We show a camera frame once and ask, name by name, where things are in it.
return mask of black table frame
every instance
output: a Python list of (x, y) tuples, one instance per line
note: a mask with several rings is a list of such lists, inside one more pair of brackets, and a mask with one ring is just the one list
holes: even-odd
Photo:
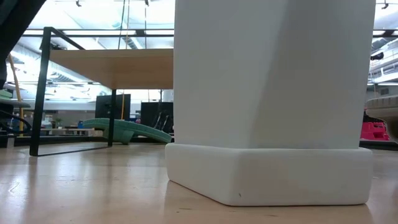
[(113, 132), (114, 132), (114, 109), (116, 107), (116, 90), (112, 90), (111, 97), (111, 112), (109, 115), (109, 136), (108, 136), (108, 145), (103, 147), (94, 147), (90, 149), (80, 149), (76, 151), (67, 151), (67, 152), (56, 152), (56, 153), (48, 153), (48, 154), (39, 154), (39, 146), (40, 146), (40, 129), (42, 126), (42, 118), (43, 118), (43, 107), (45, 101), (45, 87), (47, 84), (47, 72), (49, 69), (49, 61), (50, 61), (50, 51), (51, 51), (51, 37), (56, 36), (60, 37), (72, 46), (76, 47), (79, 50), (84, 50), (84, 48), (78, 45), (76, 42), (71, 40), (65, 34), (61, 33), (59, 30), (53, 27), (44, 27), (43, 39), (42, 39), (42, 58), (40, 61), (40, 73), (39, 80), (37, 82), (37, 92), (36, 92), (36, 102), (35, 102), (35, 110), (33, 117), (33, 125), (32, 125), (32, 137), (30, 142), (29, 154), (31, 156), (50, 156), (57, 154), (65, 154), (70, 152), (81, 152), (81, 151), (89, 151), (95, 149), (104, 149), (107, 147), (112, 147), (113, 145)]

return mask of white base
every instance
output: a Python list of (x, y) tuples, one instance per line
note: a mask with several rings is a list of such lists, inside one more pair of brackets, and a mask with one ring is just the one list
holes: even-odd
[(170, 180), (225, 205), (356, 205), (369, 197), (369, 149), (233, 149), (168, 144)]

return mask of red object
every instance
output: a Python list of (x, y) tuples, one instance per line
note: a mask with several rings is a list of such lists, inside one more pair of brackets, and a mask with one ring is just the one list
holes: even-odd
[(364, 122), (362, 124), (361, 139), (388, 141), (390, 137), (383, 122)]

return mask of green object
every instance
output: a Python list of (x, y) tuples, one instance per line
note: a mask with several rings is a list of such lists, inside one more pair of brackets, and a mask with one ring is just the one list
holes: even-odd
[(6, 90), (0, 90), (0, 98), (2, 98), (2, 99), (11, 99), (12, 98), (12, 93), (9, 93)]
[[(84, 128), (98, 128), (104, 130), (103, 137), (108, 138), (109, 118), (95, 118), (83, 122)], [(114, 120), (113, 140), (123, 144), (129, 144), (132, 136), (141, 135), (158, 140), (160, 142), (170, 143), (172, 136), (142, 124), (136, 124), (129, 121)]]

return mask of wooden floor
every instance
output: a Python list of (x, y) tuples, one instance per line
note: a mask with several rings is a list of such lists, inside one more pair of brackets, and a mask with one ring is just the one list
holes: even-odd
[(0, 223), (398, 223), (398, 152), (374, 158), (366, 205), (242, 208), (169, 182), (162, 145), (39, 158), (0, 149)]

